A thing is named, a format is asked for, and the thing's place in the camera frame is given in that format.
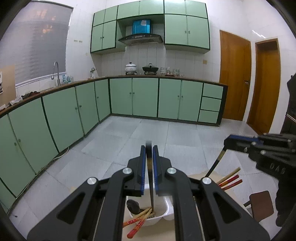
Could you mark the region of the black chopstick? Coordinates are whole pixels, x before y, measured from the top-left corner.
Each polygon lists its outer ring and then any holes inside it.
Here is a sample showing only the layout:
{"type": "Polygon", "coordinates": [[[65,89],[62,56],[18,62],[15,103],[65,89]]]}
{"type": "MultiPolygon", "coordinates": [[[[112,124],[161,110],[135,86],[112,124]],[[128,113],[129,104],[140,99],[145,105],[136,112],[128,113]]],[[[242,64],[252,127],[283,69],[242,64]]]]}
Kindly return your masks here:
{"type": "Polygon", "coordinates": [[[146,141],[145,143],[145,153],[147,160],[147,174],[149,180],[149,194],[151,198],[152,212],[154,212],[154,187],[153,187],[153,160],[152,160],[152,142],[146,141]]]}
{"type": "Polygon", "coordinates": [[[213,165],[211,166],[211,168],[209,169],[209,171],[206,173],[205,177],[209,177],[211,175],[211,173],[214,171],[214,169],[217,167],[217,165],[219,164],[219,162],[221,161],[221,159],[223,158],[223,156],[226,153],[226,149],[223,148],[220,152],[220,154],[218,155],[217,159],[215,160],[215,162],[213,163],[213,165]]]}

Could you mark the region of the light wooden chopstick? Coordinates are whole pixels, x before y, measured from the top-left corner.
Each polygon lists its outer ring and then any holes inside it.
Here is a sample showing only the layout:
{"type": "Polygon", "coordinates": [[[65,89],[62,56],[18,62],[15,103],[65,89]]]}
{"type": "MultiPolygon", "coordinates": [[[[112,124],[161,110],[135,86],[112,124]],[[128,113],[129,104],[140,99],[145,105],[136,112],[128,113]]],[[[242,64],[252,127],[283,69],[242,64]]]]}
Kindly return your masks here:
{"type": "Polygon", "coordinates": [[[131,225],[131,224],[133,224],[133,223],[135,223],[135,222],[138,222],[138,221],[140,221],[143,217],[144,217],[144,215],[149,211],[151,209],[151,207],[150,208],[147,208],[147,209],[145,209],[144,211],[142,211],[141,213],[139,213],[139,214],[137,214],[136,216],[134,216],[132,219],[130,219],[130,220],[128,220],[128,221],[125,221],[124,223],[123,223],[123,227],[126,227],[126,226],[128,226],[128,225],[131,225]]]}

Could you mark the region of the black plastic spoon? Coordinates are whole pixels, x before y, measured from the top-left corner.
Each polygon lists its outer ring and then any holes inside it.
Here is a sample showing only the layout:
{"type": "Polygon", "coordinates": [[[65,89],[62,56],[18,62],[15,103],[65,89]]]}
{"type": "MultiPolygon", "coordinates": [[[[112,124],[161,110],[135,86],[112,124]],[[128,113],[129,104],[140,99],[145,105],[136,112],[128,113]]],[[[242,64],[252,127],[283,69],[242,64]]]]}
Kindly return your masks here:
{"type": "Polygon", "coordinates": [[[141,209],[140,209],[140,206],[138,204],[138,202],[132,200],[132,199],[129,199],[126,201],[126,206],[128,208],[128,210],[132,213],[132,214],[139,214],[141,213],[141,209]]]}

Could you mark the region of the red patterned wooden chopstick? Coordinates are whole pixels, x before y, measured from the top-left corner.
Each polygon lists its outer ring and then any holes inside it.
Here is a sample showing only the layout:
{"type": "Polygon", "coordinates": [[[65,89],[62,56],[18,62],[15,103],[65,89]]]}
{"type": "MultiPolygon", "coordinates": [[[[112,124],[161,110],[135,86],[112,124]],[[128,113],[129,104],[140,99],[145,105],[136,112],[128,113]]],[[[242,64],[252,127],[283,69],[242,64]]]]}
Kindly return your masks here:
{"type": "Polygon", "coordinates": [[[239,175],[235,175],[235,176],[231,177],[230,179],[228,179],[228,180],[222,182],[221,184],[219,184],[219,186],[224,187],[224,186],[230,184],[231,182],[233,182],[234,180],[236,180],[238,178],[239,178],[239,175]]]}

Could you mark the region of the red end bamboo chopstick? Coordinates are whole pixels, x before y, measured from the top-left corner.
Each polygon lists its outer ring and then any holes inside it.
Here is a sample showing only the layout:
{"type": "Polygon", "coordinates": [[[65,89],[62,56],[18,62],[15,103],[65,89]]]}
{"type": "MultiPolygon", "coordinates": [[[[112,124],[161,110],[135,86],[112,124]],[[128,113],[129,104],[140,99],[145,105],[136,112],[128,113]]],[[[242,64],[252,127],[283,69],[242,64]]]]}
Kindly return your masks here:
{"type": "Polygon", "coordinates": [[[147,218],[150,216],[152,208],[144,215],[144,217],[139,221],[139,223],[127,234],[127,238],[133,238],[135,234],[139,231],[142,225],[145,223],[147,218]]]}

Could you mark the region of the plain bamboo chopstick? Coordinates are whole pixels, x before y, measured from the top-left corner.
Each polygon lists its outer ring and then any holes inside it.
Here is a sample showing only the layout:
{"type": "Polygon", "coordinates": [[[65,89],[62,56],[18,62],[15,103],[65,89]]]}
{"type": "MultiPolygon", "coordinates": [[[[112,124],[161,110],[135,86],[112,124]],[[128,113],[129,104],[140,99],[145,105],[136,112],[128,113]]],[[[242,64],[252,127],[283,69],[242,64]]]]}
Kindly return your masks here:
{"type": "Polygon", "coordinates": [[[228,180],[229,178],[231,178],[232,176],[234,176],[236,173],[238,173],[241,170],[240,167],[236,168],[234,171],[232,171],[231,173],[229,173],[228,175],[226,175],[225,177],[223,177],[221,180],[219,180],[218,182],[216,182],[217,184],[221,184],[222,182],[228,180]]]}

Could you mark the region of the green lower kitchen cabinets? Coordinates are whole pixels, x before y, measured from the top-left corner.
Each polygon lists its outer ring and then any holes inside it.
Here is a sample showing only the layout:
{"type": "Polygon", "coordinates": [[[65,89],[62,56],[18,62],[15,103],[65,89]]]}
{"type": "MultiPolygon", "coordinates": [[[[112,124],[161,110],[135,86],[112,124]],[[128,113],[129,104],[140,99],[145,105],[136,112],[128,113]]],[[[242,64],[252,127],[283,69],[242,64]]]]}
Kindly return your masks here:
{"type": "Polygon", "coordinates": [[[63,150],[110,115],[218,126],[224,84],[159,77],[102,77],[37,92],[1,110],[1,205],[8,211],[63,150]]]}

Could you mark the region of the green kitchen cabinets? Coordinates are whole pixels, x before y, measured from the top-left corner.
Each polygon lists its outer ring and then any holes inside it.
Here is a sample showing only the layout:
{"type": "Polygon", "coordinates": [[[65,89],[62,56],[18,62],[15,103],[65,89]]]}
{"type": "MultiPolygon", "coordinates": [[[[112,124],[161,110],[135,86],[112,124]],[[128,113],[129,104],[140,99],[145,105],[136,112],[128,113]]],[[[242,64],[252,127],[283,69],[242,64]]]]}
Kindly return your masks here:
{"type": "Polygon", "coordinates": [[[1,110],[1,205],[8,211],[63,150],[110,115],[218,126],[224,84],[159,77],[102,77],[37,92],[1,110]]]}
{"type": "Polygon", "coordinates": [[[124,51],[127,46],[164,44],[167,49],[206,53],[210,28],[205,3],[133,1],[94,13],[90,52],[124,51]]]}

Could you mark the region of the green upper kitchen cabinets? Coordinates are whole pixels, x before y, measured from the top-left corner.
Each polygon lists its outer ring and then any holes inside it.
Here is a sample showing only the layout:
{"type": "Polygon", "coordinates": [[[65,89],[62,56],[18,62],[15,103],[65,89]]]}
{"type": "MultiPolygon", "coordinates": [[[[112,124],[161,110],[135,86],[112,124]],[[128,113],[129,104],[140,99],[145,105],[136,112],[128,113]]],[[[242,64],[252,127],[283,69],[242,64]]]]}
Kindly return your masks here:
{"type": "Polygon", "coordinates": [[[205,3],[133,1],[94,13],[90,52],[124,51],[127,46],[164,44],[167,49],[206,53],[210,28],[205,3]]]}

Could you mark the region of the chrome kitchen faucet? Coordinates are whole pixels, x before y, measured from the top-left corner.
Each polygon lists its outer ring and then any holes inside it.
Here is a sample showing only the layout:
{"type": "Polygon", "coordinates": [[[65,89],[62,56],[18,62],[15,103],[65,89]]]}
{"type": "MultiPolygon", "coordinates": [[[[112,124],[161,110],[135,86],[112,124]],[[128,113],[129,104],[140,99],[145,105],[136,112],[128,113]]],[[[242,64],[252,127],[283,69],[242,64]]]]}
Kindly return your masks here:
{"type": "Polygon", "coordinates": [[[53,73],[52,73],[52,76],[51,76],[52,80],[55,79],[55,75],[57,76],[57,86],[60,86],[61,82],[60,82],[59,64],[58,64],[57,61],[55,61],[53,63],[53,73]]]}

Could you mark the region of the dark glass cabinet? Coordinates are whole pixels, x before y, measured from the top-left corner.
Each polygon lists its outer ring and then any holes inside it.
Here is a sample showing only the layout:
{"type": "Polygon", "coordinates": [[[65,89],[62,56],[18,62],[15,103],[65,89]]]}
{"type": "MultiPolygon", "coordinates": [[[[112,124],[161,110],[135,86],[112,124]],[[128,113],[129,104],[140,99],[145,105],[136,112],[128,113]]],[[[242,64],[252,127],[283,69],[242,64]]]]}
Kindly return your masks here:
{"type": "Polygon", "coordinates": [[[292,75],[291,79],[287,82],[288,92],[290,94],[285,121],[283,123],[280,133],[288,133],[295,135],[295,109],[296,109],[296,75],[292,75]]]}

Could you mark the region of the brown wooden door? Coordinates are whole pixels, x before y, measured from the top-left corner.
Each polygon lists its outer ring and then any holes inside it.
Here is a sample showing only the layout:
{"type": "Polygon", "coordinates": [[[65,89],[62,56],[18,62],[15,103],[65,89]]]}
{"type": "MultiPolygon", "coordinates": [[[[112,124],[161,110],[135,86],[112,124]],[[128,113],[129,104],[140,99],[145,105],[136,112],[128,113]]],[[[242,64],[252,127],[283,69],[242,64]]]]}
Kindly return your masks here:
{"type": "Polygon", "coordinates": [[[219,82],[228,86],[223,118],[242,121],[251,78],[251,43],[221,30],[220,50],[219,82]]]}
{"type": "Polygon", "coordinates": [[[262,135],[273,123],[280,93],[280,48],[277,39],[257,42],[255,84],[247,124],[262,135]]]}

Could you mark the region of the brown wooden stool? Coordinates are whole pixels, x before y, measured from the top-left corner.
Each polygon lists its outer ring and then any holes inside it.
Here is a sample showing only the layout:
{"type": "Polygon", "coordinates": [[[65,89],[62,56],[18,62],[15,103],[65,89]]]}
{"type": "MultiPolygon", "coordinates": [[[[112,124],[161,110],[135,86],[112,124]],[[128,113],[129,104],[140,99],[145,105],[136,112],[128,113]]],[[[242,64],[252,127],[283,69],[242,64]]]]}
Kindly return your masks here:
{"type": "Polygon", "coordinates": [[[273,203],[268,190],[253,193],[249,200],[244,203],[245,207],[251,207],[252,217],[260,222],[274,214],[273,203]]]}

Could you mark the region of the black wok on stove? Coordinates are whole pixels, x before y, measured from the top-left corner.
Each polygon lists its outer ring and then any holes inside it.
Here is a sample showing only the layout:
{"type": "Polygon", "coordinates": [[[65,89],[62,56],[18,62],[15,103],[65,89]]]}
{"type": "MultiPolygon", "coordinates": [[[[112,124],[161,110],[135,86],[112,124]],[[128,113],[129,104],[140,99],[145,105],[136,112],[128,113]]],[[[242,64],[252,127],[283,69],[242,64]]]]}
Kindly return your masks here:
{"type": "Polygon", "coordinates": [[[143,66],[142,70],[144,71],[144,75],[156,75],[158,71],[158,67],[153,66],[152,63],[149,63],[147,66],[143,66]]]}

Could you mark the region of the white cooking pot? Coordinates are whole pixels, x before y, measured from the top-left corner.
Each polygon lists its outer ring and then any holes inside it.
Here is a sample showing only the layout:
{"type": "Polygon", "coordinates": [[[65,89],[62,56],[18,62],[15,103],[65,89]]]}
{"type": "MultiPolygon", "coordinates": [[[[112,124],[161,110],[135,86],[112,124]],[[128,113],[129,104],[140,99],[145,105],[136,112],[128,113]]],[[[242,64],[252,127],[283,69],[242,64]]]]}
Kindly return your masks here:
{"type": "Polygon", "coordinates": [[[132,62],[126,64],[125,75],[137,75],[137,65],[132,62]]]}

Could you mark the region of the window with grey blind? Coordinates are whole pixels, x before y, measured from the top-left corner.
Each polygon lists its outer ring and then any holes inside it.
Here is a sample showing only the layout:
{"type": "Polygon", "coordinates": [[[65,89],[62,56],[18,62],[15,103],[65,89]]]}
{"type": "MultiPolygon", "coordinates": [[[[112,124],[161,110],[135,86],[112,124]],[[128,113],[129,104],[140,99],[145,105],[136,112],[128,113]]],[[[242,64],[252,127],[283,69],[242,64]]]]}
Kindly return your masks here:
{"type": "Polygon", "coordinates": [[[14,18],[1,39],[1,68],[15,66],[15,82],[52,74],[54,62],[66,70],[66,43],[72,9],[32,1],[14,18]]]}

